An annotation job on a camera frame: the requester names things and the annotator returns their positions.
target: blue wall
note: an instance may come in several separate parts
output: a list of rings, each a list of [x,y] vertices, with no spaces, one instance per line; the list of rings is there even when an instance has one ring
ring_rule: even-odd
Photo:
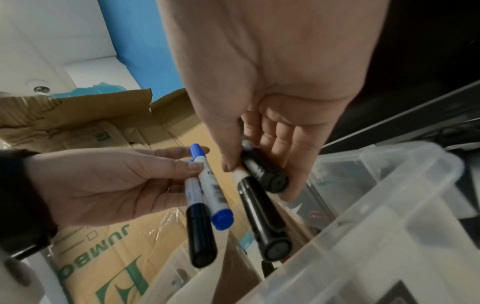
[[[184,85],[175,68],[155,0],[98,0],[118,60],[153,100]]]

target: black marker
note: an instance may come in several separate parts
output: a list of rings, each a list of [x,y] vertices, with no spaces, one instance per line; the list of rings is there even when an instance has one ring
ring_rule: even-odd
[[[286,258],[292,241],[285,232],[285,222],[259,182],[242,166],[233,171],[233,179],[264,260]]]
[[[258,180],[262,187],[270,193],[280,193],[289,185],[289,177],[285,171],[273,163],[265,153],[253,142],[244,139],[241,142],[242,162],[245,168]]]
[[[185,180],[185,195],[190,261],[194,267],[203,268],[215,261],[218,250],[212,230],[209,208],[204,202],[202,188],[197,177]]]

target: marker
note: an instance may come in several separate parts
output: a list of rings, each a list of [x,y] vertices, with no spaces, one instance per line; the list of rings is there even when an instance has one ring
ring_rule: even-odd
[[[198,179],[205,196],[206,205],[210,211],[211,223],[217,230],[230,228],[234,223],[234,213],[230,210],[227,199],[210,168],[205,153],[199,144],[191,145],[190,152],[194,161],[203,163],[203,171],[198,175]]]
[[[284,191],[289,185],[289,177],[285,171],[273,163],[252,141],[244,139],[241,145],[243,146],[241,154],[243,165],[260,185],[270,193]]]
[[[185,180],[186,229],[190,262],[196,268],[206,267],[217,257],[217,244],[210,222],[209,209],[204,202],[197,177]]]
[[[242,166],[233,172],[238,193],[264,260],[283,260],[292,251],[285,222],[260,183]]]

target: transparent storage box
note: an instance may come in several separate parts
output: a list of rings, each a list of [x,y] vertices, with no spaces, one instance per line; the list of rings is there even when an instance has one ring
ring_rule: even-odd
[[[454,186],[462,170],[422,142],[320,156],[307,214],[336,219],[240,303],[480,303],[480,253],[457,221],[475,215]]]

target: barcode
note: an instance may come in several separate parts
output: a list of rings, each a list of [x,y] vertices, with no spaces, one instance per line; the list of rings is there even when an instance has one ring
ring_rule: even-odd
[[[227,203],[227,199],[224,196],[224,193],[222,191],[222,188],[218,185],[213,185],[213,189],[215,190],[215,196],[218,198],[220,203]]]

